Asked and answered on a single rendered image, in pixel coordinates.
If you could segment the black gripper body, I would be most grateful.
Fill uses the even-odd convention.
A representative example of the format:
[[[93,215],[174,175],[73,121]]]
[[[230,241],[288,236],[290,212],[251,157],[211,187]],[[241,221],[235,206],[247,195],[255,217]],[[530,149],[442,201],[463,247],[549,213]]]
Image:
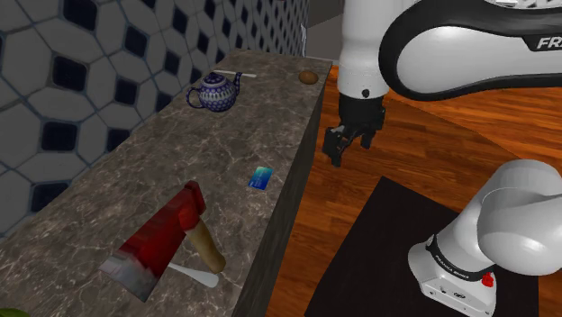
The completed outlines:
[[[357,99],[340,94],[340,125],[367,124],[375,131],[381,130],[385,120],[382,96]]]

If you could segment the black robot stand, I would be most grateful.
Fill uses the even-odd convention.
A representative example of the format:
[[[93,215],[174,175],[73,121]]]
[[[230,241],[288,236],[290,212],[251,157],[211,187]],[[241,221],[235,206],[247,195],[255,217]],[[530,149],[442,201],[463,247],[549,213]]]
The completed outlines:
[[[461,213],[380,178],[305,317],[539,317],[546,189],[494,175]]]

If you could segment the white spatula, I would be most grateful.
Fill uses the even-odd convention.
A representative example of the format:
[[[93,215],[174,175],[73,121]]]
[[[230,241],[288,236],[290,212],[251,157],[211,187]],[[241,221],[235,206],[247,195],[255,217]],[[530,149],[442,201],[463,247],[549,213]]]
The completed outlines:
[[[213,273],[209,273],[201,270],[195,270],[188,267],[182,267],[174,263],[169,263],[168,267],[176,270],[177,272],[190,276],[198,283],[210,288],[216,287],[219,283],[219,277]]]

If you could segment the blue patterned teapot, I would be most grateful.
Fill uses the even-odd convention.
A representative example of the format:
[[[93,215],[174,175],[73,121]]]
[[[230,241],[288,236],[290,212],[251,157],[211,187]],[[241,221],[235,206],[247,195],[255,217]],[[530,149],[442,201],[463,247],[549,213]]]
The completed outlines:
[[[235,72],[234,79],[230,81],[219,72],[211,72],[203,77],[198,87],[190,87],[186,93],[186,102],[195,109],[205,108],[211,112],[220,113],[231,109],[240,93],[240,78],[242,72]],[[197,93],[199,105],[190,102],[192,92]]]

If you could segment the blue card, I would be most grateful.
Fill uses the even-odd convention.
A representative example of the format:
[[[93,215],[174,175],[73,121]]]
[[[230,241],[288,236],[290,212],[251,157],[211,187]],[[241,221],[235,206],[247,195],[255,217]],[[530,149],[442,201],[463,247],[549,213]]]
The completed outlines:
[[[259,190],[265,190],[272,174],[272,168],[257,167],[249,181],[249,186]]]

